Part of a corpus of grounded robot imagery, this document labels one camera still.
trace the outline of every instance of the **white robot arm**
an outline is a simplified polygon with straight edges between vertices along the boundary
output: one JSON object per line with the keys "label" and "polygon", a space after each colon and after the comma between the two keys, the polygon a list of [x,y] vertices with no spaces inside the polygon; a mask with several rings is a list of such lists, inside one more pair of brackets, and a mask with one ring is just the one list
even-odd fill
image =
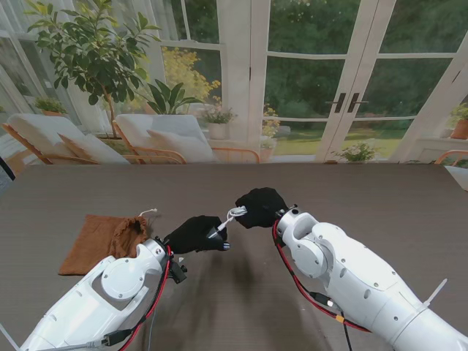
{"label": "white robot arm", "polygon": [[397,351],[467,351],[468,338],[422,303],[382,258],[339,227],[298,208],[276,231],[298,269],[319,279],[332,301]]}
{"label": "white robot arm", "polygon": [[[58,300],[21,346],[38,351],[101,341],[117,331],[145,298],[147,273],[161,274],[167,262],[166,249],[149,239],[137,245],[136,258],[106,257]],[[102,285],[100,295],[93,283]],[[129,302],[122,310],[111,302]]]}

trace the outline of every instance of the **door handle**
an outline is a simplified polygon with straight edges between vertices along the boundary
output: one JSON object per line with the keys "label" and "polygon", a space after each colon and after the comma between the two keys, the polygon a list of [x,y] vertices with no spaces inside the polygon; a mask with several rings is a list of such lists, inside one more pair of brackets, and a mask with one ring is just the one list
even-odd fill
{"label": "door handle", "polygon": [[346,93],[341,93],[339,95],[338,101],[326,101],[325,104],[335,105],[335,113],[339,113],[341,111],[341,107],[343,106],[344,98],[346,97]]}
{"label": "door handle", "polygon": [[354,107],[357,104],[368,104],[369,103],[369,101],[360,101],[360,102],[358,102],[358,99],[359,99],[359,93],[354,93],[352,95],[352,98],[351,98],[350,106],[348,107],[348,113],[351,113],[354,110]]}

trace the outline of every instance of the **brown cloth bag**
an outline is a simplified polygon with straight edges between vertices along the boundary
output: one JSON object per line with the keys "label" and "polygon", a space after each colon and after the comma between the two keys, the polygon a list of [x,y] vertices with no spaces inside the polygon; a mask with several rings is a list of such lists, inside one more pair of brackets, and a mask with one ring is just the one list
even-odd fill
{"label": "brown cloth bag", "polygon": [[58,274],[84,276],[107,256],[136,257],[137,245],[146,239],[146,219],[141,216],[121,218],[88,214]]}

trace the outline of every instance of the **red cable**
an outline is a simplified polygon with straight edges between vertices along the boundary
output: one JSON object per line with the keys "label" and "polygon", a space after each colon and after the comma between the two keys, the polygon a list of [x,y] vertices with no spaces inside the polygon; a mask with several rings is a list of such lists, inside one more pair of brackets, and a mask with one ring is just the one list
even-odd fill
{"label": "red cable", "polygon": [[[170,247],[169,245],[167,245],[167,262],[166,262],[166,269],[165,269],[165,275],[164,275],[164,278],[162,280],[162,284],[161,284],[161,289],[159,290],[159,294],[158,296],[156,297],[156,300],[154,301],[154,305],[153,307],[148,311],[148,313],[146,314],[145,318],[148,318],[149,316],[151,316],[151,313],[153,313],[154,309],[156,308],[156,305],[158,304],[159,302],[159,298],[161,298],[161,295],[162,295],[162,291],[164,289],[164,286],[166,285],[166,281],[167,281],[167,277],[169,276],[169,264],[170,264],[170,256],[171,256],[172,252],[170,251]],[[136,337],[136,335],[138,334],[138,331],[140,330],[141,326],[143,324],[141,323],[139,326],[137,326],[137,328],[135,329],[135,331],[132,333],[132,336],[130,336],[130,339],[127,340],[127,342],[124,344],[124,346],[122,346],[119,351],[124,351],[133,341],[133,339]]]}
{"label": "red cable", "polygon": [[[273,239],[275,240],[275,246],[278,249],[278,253],[281,256],[281,259],[283,260],[284,264],[286,265],[288,271],[293,272],[293,269],[291,268],[291,265],[290,265],[289,261],[287,260],[286,256],[284,255],[284,252],[283,252],[283,250],[281,248],[281,245],[279,245],[277,243],[278,235],[276,233],[276,227],[278,226],[278,222],[279,222],[279,220],[277,220],[275,222],[275,224],[273,225]],[[293,273],[292,273],[292,280],[294,280],[295,286],[298,288],[299,292],[302,294],[303,297],[306,298],[306,300],[308,302],[310,302],[315,308],[319,309],[321,312],[323,312],[326,315],[328,315],[329,317],[332,317],[332,318],[335,319],[336,314],[334,314],[334,313],[328,311],[327,309],[321,307],[321,305],[319,305],[317,302],[315,302],[314,300],[311,299],[309,294],[307,294],[306,291],[302,288],[301,283],[299,282],[299,278]],[[344,320],[343,324],[345,324],[345,325],[347,325],[347,326],[349,326],[351,328],[358,329],[359,331],[364,331],[364,332],[370,333],[370,331],[368,331],[367,329],[365,329],[365,328],[363,328],[363,327],[361,327],[361,326],[359,326],[357,324],[348,322],[347,320]]]}

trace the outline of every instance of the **wooden chair frame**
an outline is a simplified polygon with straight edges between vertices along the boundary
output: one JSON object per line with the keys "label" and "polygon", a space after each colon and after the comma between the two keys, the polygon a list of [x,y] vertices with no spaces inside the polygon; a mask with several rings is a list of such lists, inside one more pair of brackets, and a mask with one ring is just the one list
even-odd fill
{"label": "wooden chair frame", "polygon": [[[125,136],[125,134],[122,132],[122,129],[120,128],[120,126],[118,125],[117,121],[113,121],[113,126],[115,128],[115,130],[117,131],[117,133],[120,134],[120,136],[122,137],[122,140],[125,142],[125,144],[127,145],[127,148],[135,155],[139,155],[138,151],[144,151],[144,152],[149,152],[149,153],[154,153],[156,155],[158,154],[163,154],[163,155],[168,155],[169,157],[173,157],[177,160],[179,160],[182,164],[186,164],[187,161],[185,160],[185,158],[179,154],[178,152],[175,152],[175,151],[170,151],[170,150],[159,150],[159,149],[156,149],[156,148],[141,148],[139,146],[133,146],[128,138]],[[260,163],[260,156],[258,155],[258,153],[256,153],[255,151],[253,150],[249,150],[249,149],[246,149],[246,148],[211,148],[211,150],[214,150],[214,151],[234,151],[234,152],[241,152],[241,153],[248,153],[248,154],[253,154],[254,155],[254,158],[255,158],[255,161],[256,163]]]}
{"label": "wooden chair frame", "polygon": [[441,157],[439,157],[435,164],[436,165],[440,165],[441,162],[446,159],[447,157],[449,157],[450,155],[454,155],[454,154],[458,154],[458,157],[456,158],[455,162],[453,164],[451,164],[450,166],[456,166],[456,164],[458,162],[461,161],[461,159],[463,158],[463,155],[468,155],[468,150],[450,150],[450,151],[447,151],[445,153],[442,154]]}
{"label": "wooden chair frame", "polygon": [[[67,161],[72,161],[72,162],[77,162],[80,165],[99,165],[98,162],[93,161],[92,159],[83,159],[80,157],[71,157],[71,156],[62,156],[58,154],[43,154],[41,151],[39,151],[37,148],[35,148],[27,139],[22,137],[16,130],[14,130],[9,124],[3,123],[1,125],[8,134],[10,134],[12,137],[14,137],[17,141],[19,141],[25,148],[30,150],[34,155],[37,156],[38,159],[43,161],[46,165],[53,165],[54,159],[63,159]],[[138,164],[144,164],[145,162],[143,161],[144,159],[148,161],[158,161],[158,162],[166,162],[170,164],[176,164],[176,165],[181,165],[182,162],[180,162],[178,159],[170,156],[142,156],[142,155],[122,155],[123,158],[127,160],[133,160],[136,159]]]}

